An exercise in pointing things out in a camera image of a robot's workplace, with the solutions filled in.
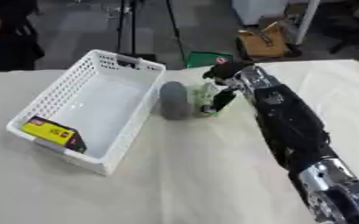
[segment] yellow package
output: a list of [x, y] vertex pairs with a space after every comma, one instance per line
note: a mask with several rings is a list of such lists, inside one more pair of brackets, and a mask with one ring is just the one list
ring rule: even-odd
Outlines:
[[87, 147], [77, 130], [65, 127], [56, 122], [34, 116], [21, 128], [25, 133], [41, 137], [73, 151], [83, 153]]

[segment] white cabinet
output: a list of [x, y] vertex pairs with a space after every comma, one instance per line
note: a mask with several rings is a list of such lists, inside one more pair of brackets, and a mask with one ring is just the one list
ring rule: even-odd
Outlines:
[[244, 25], [256, 25], [260, 17], [280, 16], [288, 0], [232, 0]]

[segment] chair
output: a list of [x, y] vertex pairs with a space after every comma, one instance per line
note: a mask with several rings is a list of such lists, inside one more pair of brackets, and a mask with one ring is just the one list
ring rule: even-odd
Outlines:
[[344, 25], [334, 21], [333, 25], [327, 28], [325, 34], [340, 39], [340, 43], [329, 49], [332, 54], [338, 53], [347, 46], [359, 46], [359, 7], [350, 15], [352, 25]]

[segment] table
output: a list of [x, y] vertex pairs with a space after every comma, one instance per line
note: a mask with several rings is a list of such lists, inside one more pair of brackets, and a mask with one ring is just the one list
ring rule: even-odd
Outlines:
[[[262, 65], [320, 115], [359, 175], [359, 62]], [[207, 68], [168, 72], [193, 84]], [[311, 224], [266, 148], [250, 106], [217, 118], [168, 122], [157, 111], [107, 178], [5, 132], [5, 124], [63, 71], [0, 73], [0, 223]]]

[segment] person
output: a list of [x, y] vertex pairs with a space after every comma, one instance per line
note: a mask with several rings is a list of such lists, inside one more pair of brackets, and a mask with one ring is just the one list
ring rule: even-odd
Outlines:
[[36, 9], [36, 0], [0, 0], [0, 71], [33, 70], [43, 57], [27, 20]]

